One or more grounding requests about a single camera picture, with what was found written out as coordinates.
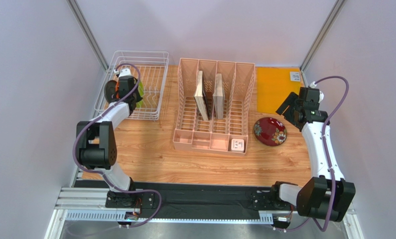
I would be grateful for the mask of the green plate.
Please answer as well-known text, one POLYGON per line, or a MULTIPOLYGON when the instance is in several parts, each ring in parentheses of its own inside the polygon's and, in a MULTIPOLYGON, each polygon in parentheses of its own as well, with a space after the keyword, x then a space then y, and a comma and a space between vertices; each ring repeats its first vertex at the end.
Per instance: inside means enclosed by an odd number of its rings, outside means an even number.
POLYGON ((143 104, 143 96, 144 96, 144 89, 142 81, 140 81, 139 86, 137 88, 137 98, 136 98, 136 107, 141 108, 143 104))

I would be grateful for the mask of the dark teal plate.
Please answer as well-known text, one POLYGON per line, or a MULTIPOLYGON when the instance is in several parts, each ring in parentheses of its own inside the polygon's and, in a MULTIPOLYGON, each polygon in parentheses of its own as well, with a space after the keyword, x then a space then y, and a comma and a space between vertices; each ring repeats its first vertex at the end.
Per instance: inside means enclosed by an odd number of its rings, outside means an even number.
POLYGON ((117 81, 109 80, 105 84, 104 95, 107 103, 112 103, 117 101, 117 91, 116 91, 117 81))

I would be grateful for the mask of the red floral plate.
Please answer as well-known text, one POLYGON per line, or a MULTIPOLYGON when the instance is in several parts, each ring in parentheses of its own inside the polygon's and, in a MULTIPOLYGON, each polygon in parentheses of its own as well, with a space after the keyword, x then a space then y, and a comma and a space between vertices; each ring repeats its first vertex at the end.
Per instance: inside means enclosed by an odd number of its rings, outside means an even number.
POLYGON ((257 120, 253 127, 255 138, 266 146, 279 146, 287 139, 285 125, 271 117, 263 117, 257 120))

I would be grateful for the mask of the orange plate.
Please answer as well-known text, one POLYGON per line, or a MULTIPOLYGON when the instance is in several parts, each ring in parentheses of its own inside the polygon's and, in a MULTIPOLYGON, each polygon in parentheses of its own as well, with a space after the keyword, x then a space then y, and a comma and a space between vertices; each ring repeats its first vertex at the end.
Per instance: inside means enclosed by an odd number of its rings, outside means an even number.
POLYGON ((117 99, 117 101, 120 99, 120 97, 119 97, 119 81, 117 81, 117 83, 116 83, 116 87, 115 87, 115 94, 114 94, 114 96, 115 96, 115 99, 117 99))

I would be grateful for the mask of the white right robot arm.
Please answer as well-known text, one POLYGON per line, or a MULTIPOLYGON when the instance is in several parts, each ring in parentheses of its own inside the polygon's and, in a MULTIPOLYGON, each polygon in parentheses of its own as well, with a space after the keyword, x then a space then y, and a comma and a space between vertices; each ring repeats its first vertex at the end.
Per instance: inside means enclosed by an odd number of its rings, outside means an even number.
POLYGON ((270 200, 278 209, 293 205, 301 216, 340 222, 356 188, 339 169, 330 139, 329 115, 319 110, 321 96, 319 89, 302 87, 298 94, 290 93, 276 111, 302 133, 309 153, 311 178, 303 187, 275 182, 270 200))

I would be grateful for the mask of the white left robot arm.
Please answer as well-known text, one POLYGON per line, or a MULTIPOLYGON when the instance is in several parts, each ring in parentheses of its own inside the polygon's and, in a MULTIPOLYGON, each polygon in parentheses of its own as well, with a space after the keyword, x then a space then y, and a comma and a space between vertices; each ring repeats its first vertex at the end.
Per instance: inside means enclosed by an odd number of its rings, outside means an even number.
POLYGON ((140 100, 140 78, 128 76, 122 83, 128 90, 122 98, 111 102, 103 113, 90 121, 77 123, 73 159, 79 169, 101 175, 111 191, 132 194, 134 182, 117 163, 115 129, 132 114, 140 100))

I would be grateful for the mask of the orange mat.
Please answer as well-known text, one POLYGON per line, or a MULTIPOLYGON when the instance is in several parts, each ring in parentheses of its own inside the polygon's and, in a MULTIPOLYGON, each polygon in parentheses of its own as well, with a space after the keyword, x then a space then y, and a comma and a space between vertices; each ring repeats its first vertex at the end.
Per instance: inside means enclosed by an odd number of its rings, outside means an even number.
POLYGON ((300 72, 291 67, 258 67, 257 68, 257 111, 274 114, 291 92, 299 93, 302 82, 290 80, 290 72, 300 72))

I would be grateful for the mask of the white label sticker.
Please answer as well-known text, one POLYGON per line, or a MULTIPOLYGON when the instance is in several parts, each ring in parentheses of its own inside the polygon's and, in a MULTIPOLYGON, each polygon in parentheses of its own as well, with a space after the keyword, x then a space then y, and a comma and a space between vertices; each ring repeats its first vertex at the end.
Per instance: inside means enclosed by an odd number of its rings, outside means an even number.
POLYGON ((293 82, 300 82, 301 81, 300 72, 291 71, 289 74, 290 74, 290 80, 291 81, 293 81, 293 82))

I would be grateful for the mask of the white power socket cube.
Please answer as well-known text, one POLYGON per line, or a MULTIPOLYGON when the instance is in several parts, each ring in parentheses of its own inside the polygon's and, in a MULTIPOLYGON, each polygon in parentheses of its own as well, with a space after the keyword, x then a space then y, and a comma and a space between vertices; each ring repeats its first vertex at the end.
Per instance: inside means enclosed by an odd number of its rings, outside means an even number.
POLYGON ((246 150, 245 140, 239 138, 233 138, 230 142, 230 151, 237 153, 244 153, 246 150))

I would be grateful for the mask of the right wooden board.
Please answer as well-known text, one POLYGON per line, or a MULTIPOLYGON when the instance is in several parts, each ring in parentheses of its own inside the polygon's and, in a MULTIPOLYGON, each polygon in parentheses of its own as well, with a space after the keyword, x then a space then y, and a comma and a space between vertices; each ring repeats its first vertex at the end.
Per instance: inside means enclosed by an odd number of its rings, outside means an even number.
POLYGON ((213 91, 213 101, 215 108, 215 117, 218 120, 224 118, 224 88, 222 74, 217 73, 215 77, 215 88, 213 91))

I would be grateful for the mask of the wooden board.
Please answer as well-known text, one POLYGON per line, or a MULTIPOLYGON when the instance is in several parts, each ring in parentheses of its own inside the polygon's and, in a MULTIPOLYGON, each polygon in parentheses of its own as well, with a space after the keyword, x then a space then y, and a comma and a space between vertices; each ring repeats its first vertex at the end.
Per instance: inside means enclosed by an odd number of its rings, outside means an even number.
POLYGON ((202 116, 204 121, 209 121, 210 116, 208 112, 208 106, 205 96, 205 88, 204 88, 204 80, 203 80, 203 71, 198 71, 196 78, 196 90, 194 93, 194 99, 197 105, 197 108, 202 116))
POLYGON ((217 73, 215 77, 215 88, 213 91, 213 101, 215 108, 215 117, 218 120, 224 118, 224 88, 222 74, 217 73))

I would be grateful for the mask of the left wooden board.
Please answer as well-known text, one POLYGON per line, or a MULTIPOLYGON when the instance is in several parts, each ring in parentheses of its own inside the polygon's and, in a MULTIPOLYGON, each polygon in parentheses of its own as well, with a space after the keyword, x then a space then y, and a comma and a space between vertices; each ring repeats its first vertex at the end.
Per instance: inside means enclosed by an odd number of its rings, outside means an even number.
POLYGON ((202 116, 204 121, 209 121, 210 116, 208 112, 208 106, 205 96, 205 88, 204 88, 204 80, 203 80, 203 71, 198 71, 196 78, 196 90, 194 93, 194 99, 197 105, 197 108, 202 116))

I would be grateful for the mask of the pink plastic file organizer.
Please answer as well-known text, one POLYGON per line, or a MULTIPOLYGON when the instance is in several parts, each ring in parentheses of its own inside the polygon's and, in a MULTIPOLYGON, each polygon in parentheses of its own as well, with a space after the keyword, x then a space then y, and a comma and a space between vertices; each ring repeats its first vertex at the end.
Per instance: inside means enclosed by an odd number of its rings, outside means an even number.
POLYGON ((181 58, 174 148, 244 156, 255 81, 253 63, 181 58))

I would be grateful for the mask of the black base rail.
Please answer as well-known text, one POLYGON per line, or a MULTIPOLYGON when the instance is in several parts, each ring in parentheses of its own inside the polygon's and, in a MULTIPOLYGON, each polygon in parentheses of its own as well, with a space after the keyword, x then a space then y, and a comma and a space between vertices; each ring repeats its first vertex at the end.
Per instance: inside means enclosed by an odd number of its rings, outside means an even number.
POLYGON ((136 193, 112 192, 103 181, 80 180, 60 191, 55 207, 69 220, 151 223, 266 224, 287 227, 295 212, 269 187, 135 182, 136 193))

